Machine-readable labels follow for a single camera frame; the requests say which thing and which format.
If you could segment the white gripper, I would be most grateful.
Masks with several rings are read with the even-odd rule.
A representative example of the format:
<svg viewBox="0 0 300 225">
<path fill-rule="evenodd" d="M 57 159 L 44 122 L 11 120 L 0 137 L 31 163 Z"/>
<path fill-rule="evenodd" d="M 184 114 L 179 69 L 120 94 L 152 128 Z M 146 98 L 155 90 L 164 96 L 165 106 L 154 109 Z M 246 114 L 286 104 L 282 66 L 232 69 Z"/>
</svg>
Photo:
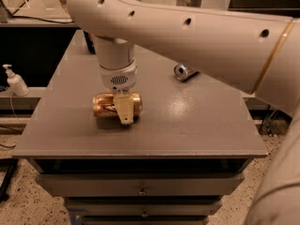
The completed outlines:
<svg viewBox="0 0 300 225">
<path fill-rule="evenodd" d="M 133 123 L 134 101 L 129 91 L 137 81 L 137 64 L 133 61 L 129 66 L 119 69 L 99 68 L 103 84 L 113 92 L 113 104 L 122 125 Z"/>
</svg>

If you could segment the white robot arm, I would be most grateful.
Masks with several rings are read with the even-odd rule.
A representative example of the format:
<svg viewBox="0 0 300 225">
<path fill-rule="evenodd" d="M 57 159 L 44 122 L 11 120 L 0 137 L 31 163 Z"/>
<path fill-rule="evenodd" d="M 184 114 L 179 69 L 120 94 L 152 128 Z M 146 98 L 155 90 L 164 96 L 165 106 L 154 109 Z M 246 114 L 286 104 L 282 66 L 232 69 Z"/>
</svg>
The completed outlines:
<svg viewBox="0 0 300 225">
<path fill-rule="evenodd" d="M 288 114 L 285 141 L 262 180 L 245 225 L 300 225 L 299 21 L 291 17 L 173 7 L 137 0 L 67 0 L 94 38 L 104 84 L 130 123 L 139 45 L 233 86 Z"/>
</svg>

